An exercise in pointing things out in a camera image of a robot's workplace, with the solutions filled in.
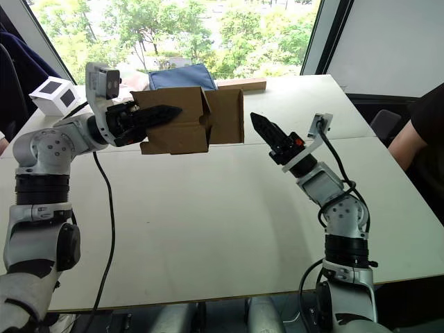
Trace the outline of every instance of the metal cylinder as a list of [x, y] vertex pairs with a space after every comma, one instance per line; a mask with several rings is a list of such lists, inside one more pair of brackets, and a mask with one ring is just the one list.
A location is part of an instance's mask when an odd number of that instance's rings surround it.
[[148, 333], [188, 333], [195, 312], [194, 303], [166, 305]]
[[254, 297], [248, 310], [248, 333], [285, 333], [285, 327], [270, 297]]

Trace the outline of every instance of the white bracket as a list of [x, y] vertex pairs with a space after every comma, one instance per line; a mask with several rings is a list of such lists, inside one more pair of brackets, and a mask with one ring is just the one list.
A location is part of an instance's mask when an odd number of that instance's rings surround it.
[[314, 139], [313, 143], [310, 144], [308, 147], [306, 147], [302, 152], [297, 154], [297, 156], [293, 157], [287, 164], [285, 164], [282, 167], [283, 172], [287, 172], [292, 167], [297, 165], [297, 163], [299, 163], [303, 158], [313, 153], [313, 151], [323, 143], [322, 137], [319, 135], [317, 123], [318, 121], [323, 120], [324, 121], [323, 132], [327, 133], [327, 131], [330, 129], [330, 123], [332, 122], [332, 119], [333, 119], [333, 114], [330, 113], [325, 113], [325, 114], [316, 113], [314, 115], [313, 121], [308, 131], [308, 137]]

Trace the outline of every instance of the black sleeve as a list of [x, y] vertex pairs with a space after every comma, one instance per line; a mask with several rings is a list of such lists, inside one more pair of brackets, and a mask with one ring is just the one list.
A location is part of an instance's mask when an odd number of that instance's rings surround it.
[[444, 145], [444, 83], [409, 106], [416, 132], [432, 146]]

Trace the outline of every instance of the white cube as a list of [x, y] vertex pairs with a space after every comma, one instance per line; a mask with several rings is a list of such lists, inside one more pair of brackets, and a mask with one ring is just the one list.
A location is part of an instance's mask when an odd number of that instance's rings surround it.
[[49, 76], [29, 94], [34, 104], [47, 116], [64, 116], [74, 109], [78, 95], [71, 81]]

